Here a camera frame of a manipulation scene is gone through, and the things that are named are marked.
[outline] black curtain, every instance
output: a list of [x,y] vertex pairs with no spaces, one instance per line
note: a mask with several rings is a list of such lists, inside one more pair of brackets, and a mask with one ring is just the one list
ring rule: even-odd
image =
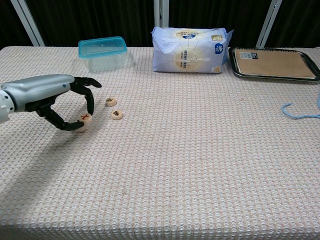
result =
[[0,0],[0,50],[7,46],[32,46],[10,0]]
[[173,28],[234,30],[230,46],[255,47],[272,0],[170,0]]
[[320,1],[283,0],[266,47],[320,47]]
[[152,0],[26,0],[46,46],[123,37],[128,47],[152,46]]

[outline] blue lid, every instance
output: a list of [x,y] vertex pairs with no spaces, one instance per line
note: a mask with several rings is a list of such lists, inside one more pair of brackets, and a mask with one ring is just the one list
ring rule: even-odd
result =
[[128,51],[125,40],[120,36],[82,40],[78,43],[78,50],[81,59],[106,57]]

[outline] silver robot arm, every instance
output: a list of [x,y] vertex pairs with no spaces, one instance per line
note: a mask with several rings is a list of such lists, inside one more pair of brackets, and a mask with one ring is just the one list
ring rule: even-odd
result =
[[61,130],[72,131],[81,128],[83,122],[68,123],[51,109],[56,98],[69,90],[85,95],[87,110],[94,113],[94,97],[85,86],[101,88],[101,84],[89,77],[73,77],[65,74],[34,76],[1,84],[0,89],[0,123],[9,119],[13,112],[36,111],[50,123]]

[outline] blue label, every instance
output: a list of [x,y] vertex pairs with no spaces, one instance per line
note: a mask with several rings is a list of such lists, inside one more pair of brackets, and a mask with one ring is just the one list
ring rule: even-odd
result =
[[221,43],[217,43],[214,46],[215,54],[221,54],[224,51],[224,46]]
[[185,35],[182,36],[184,39],[193,39],[196,35]]

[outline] barcode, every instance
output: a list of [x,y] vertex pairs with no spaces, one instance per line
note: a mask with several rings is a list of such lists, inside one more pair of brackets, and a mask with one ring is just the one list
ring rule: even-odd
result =
[[252,55],[250,52],[240,52],[241,59],[252,59]]

